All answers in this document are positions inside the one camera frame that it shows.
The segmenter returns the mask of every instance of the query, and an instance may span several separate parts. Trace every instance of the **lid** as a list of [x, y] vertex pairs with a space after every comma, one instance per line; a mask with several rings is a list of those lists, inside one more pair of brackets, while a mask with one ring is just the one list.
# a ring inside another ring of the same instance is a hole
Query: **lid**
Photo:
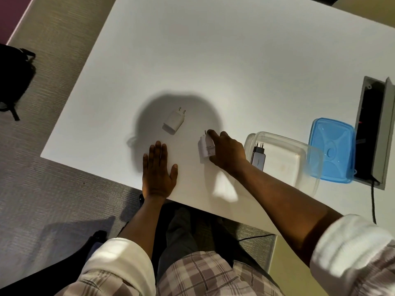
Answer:
[[319, 118], [313, 121], [309, 144], [323, 151], [321, 179], [350, 183], [354, 178], [355, 130], [344, 122]]

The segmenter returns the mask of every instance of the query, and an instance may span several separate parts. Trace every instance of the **clear plastic container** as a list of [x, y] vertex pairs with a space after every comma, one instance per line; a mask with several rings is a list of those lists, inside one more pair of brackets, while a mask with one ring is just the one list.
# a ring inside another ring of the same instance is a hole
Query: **clear plastic container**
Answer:
[[287, 137], [258, 132], [249, 134], [244, 144], [248, 161], [257, 142], [263, 142], [266, 154], [264, 172], [313, 197], [322, 172], [320, 149]]

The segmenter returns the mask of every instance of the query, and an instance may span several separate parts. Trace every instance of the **hand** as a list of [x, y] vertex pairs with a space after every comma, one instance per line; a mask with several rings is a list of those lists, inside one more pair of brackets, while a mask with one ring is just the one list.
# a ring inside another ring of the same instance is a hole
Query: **hand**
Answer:
[[210, 161], [236, 178], [245, 163], [248, 163], [243, 145], [230, 138], [225, 131], [219, 136], [214, 130], [208, 130], [207, 134], [215, 144], [215, 156], [211, 156]]
[[167, 172], [167, 146], [156, 141], [143, 155], [143, 196], [165, 200], [177, 183], [178, 166], [174, 164], [170, 175]]

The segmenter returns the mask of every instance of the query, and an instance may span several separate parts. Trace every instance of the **table power outlet box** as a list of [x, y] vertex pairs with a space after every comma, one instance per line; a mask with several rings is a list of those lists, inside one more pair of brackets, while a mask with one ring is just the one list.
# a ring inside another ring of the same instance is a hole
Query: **table power outlet box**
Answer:
[[355, 180], [384, 190], [394, 127], [395, 86], [365, 77], [359, 102], [355, 146]]

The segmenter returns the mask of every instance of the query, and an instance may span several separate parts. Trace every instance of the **shirt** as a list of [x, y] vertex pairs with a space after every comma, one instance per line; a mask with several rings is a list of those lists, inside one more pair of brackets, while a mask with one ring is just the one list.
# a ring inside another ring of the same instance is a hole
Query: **shirt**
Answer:
[[[334, 222], [314, 249], [310, 270], [330, 296], [395, 294], [395, 241], [357, 215]], [[86, 262], [77, 282], [57, 296], [264, 295], [281, 290], [250, 266], [233, 268], [214, 251], [190, 254], [169, 267], [155, 287], [154, 270], [136, 243], [114, 238]]]

